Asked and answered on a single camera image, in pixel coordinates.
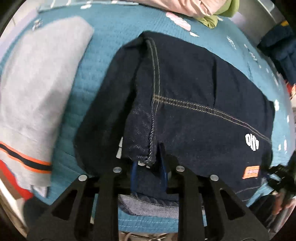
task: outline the bed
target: bed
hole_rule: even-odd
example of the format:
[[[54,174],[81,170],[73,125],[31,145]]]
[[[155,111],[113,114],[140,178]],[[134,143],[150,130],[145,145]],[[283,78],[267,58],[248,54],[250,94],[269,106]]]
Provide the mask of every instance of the bed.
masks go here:
[[[222,17],[215,29],[209,29],[198,21],[183,15],[182,28],[169,17],[166,11],[120,1],[74,2],[51,6],[46,3],[39,13],[32,12],[21,24],[16,38],[12,35],[0,43],[0,74],[17,39],[25,31],[31,31],[33,21],[40,19],[42,26],[61,18],[81,16],[95,32],[79,65],[72,92],[65,109],[53,154],[52,183],[47,197],[34,194],[43,202],[52,204],[56,198],[85,172],[78,167],[73,149],[73,138],[77,128],[100,88],[105,72],[116,51],[141,32],[150,30],[175,36],[205,47],[229,62],[252,81],[269,100],[275,103],[275,119],[272,133],[273,161],[286,165],[295,149],[294,116],[283,79],[273,63],[261,54],[246,36],[228,18]],[[248,201],[251,205],[257,198],[267,195],[271,189],[263,184]],[[178,231],[178,220],[172,218],[132,216],[118,211],[120,231],[166,233]]]

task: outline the black stripe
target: black stripe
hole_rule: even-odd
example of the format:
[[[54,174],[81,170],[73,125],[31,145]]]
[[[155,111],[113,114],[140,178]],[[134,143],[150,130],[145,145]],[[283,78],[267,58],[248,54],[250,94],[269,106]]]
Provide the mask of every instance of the black stripe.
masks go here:
[[[38,170],[42,170],[42,171],[51,171],[52,170],[52,166],[47,166],[47,165],[43,165],[43,164],[39,164],[33,161],[30,161],[26,158],[23,158],[22,156],[20,156],[19,154],[15,153],[14,151],[10,150],[9,148],[7,148],[5,145],[0,144],[0,148],[5,150],[9,155],[19,159],[22,163],[24,163],[26,166],[34,168],[34,169],[38,169]]]

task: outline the dark blue jeans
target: dark blue jeans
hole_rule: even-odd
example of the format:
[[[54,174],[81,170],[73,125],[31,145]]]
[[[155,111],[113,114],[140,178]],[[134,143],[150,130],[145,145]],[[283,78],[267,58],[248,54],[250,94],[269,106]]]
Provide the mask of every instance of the dark blue jeans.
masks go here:
[[[122,157],[155,162],[157,143],[194,173],[218,175],[243,201],[271,162],[274,105],[239,70],[205,48],[144,32],[112,60],[76,138],[78,163],[101,174]],[[139,193],[177,200],[138,168]]]

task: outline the green fabric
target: green fabric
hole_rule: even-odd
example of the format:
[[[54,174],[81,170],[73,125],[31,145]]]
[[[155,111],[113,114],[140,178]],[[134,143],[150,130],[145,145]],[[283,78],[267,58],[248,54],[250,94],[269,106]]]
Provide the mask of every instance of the green fabric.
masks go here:
[[[215,12],[212,16],[205,16],[203,18],[197,18],[199,22],[208,28],[215,28],[218,24],[217,15],[224,17],[232,17],[239,10],[239,0],[226,0],[223,6]]]
[[[224,17],[228,17],[228,18],[233,17],[233,15],[239,10],[239,0],[230,0],[230,1],[231,1],[230,7],[226,11],[224,11],[224,12],[222,12],[220,14],[216,14],[216,13],[215,14],[216,15],[221,15],[221,16],[224,16]]]
[[[223,4],[223,6],[217,12],[215,12],[214,14],[215,15],[220,15],[223,12],[226,12],[230,8],[231,2],[233,2],[233,0],[226,0],[226,2]]]
[[[199,18],[198,21],[209,28],[214,28],[218,24],[218,17],[216,15],[205,16],[203,18]]]

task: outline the contrast stitching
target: contrast stitching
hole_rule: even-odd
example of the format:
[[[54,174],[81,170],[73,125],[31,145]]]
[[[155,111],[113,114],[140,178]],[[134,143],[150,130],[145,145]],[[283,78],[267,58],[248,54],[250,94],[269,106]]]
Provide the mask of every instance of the contrast stitching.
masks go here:
[[[252,188],[246,188],[246,189],[244,189],[244,190],[241,190],[241,191],[236,192],[235,194],[238,194],[238,193],[243,192],[243,191],[246,191],[246,190],[251,190],[251,189],[254,189],[254,188],[259,188],[259,187],[261,187],[261,186],[252,187]]]
[[[151,106],[151,114],[152,114],[152,126],[151,126],[151,132],[149,135],[149,155],[148,158],[146,159],[146,163],[149,162],[152,159],[152,138],[153,138],[153,133],[154,133],[154,116],[153,116],[153,107],[154,107],[154,96],[155,96],[155,63],[154,63],[154,55],[153,55],[153,49],[152,45],[149,41],[147,41],[150,51],[151,51],[151,56],[152,56],[152,65],[153,65],[153,98],[152,98],[152,106]]]
[[[157,68],[158,68],[158,96],[160,96],[160,68],[159,68],[159,59],[158,59],[158,54],[157,54],[157,48],[156,48],[156,44],[155,44],[153,38],[148,37],[148,39],[150,39],[152,41],[152,43],[154,45],[154,49],[155,49],[155,55],[156,55],[156,59],[157,59]],[[159,98],[158,98],[158,103],[157,103],[156,110],[155,110],[155,118],[156,118],[158,104],[159,104]]]
[[[120,227],[126,227],[126,228],[143,228],[143,229],[158,229],[158,227],[155,228],[148,228],[148,227],[142,227],[142,226],[125,226],[125,225],[118,225]]]
[[[217,110],[217,109],[210,108],[210,107],[208,107],[208,106],[203,106],[203,105],[196,104],[196,103],[191,103],[191,102],[185,102],[185,101],[181,101],[181,100],[176,100],[176,99],[166,98],[166,97],[163,97],[163,96],[155,96],[155,97],[157,97],[158,99],[160,99],[160,102],[163,102],[163,103],[166,103],[166,104],[170,104],[170,105],[174,105],[174,106],[178,106],[178,107],[183,107],[183,108],[187,108],[187,109],[191,109],[191,110],[196,110],[196,111],[200,111],[200,112],[205,112],[205,113],[208,113],[208,114],[215,115],[215,116],[218,116],[218,117],[220,117],[220,118],[223,118],[223,119],[225,119],[225,120],[227,120],[227,121],[230,121],[230,122],[232,122],[232,123],[235,123],[235,124],[237,124],[237,125],[243,126],[243,127],[249,129],[250,131],[252,131],[253,133],[257,134],[259,137],[261,137],[262,139],[266,140],[268,143],[271,144],[271,140],[270,140],[268,137],[266,137],[265,135],[261,134],[261,133],[260,133],[259,131],[257,131],[255,128],[253,128],[253,127],[250,126],[249,124],[247,124],[247,123],[245,123],[245,122],[243,122],[243,121],[241,121],[241,120],[239,120],[239,119],[236,119],[235,117],[233,117],[233,116],[231,116],[231,115],[228,115],[228,114],[226,114],[226,113],[224,113],[224,112],[222,112],[222,111],[219,111],[219,110]],[[173,101],[173,102],[178,102],[178,103],[182,103],[182,104],[186,104],[186,105],[179,105],[179,104],[175,104],[175,103],[168,102],[168,101],[165,101],[165,100],[170,100],[170,101]],[[231,118],[231,119],[233,119],[233,120],[235,120],[235,121],[237,121],[237,122],[239,122],[239,123],[234,122],[234,121],[232,121],[232,120],[230,120],[230,119],[228,119],[228,118],[225,118],[225,117],[223,117],[223,116],[221,116],[221,115],[217,115],[217,114],[211,113],[211,112],[206,111],[206,110],[200,110],[200,109],[197,109],[197,108],[192,108],[192,107],[189,107],[189,106],[187,106],[187,105],[193,105],[193,106],[196,106],[196,107],[200,107],[200,108],[203,108],[203,109],[208,109],[208,110],[211,110],[211,111],[213,111],[213,112],[220,113],[220,114],[222,114],[222,115],[224,115],[224,116],[226,116],[226,117],[228,117],[228,118]]]

